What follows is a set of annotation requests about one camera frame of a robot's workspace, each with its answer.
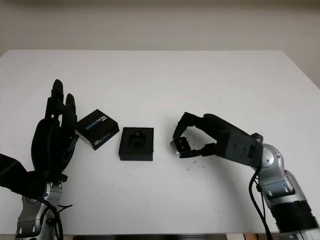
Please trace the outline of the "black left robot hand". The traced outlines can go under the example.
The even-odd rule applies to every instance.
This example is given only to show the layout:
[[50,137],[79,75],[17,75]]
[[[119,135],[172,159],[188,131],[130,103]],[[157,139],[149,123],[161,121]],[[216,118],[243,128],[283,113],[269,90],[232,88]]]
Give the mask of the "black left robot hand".
[[66,182],[63,174],[70,163],[79,136],[76,134],[76,104],[72,94],[64,97],[63,83],[56,79],[47,99],[45,116],[37,124],[31,159],[34,171],[47,181]]

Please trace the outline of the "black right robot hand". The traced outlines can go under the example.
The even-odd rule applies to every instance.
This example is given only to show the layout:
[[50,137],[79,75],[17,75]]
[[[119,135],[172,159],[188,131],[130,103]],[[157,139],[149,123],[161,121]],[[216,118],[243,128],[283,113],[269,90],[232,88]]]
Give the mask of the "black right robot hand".
[[206,113],[202,117],[199,117],[192,113],[185,112],[178,121],[172,136],[172,141],[170,142],[171,147],[176,151],[180,158],[193,158],[197,156],[206,157],[216,153],[215,143],[206,144],[201,149],[191,149],[187,138],[182,136],[188,127],[196,127],[216,141],[218,140],[220,133],[225,131],[237,132],[245,136],[249,135],[245,131],[214,114]]

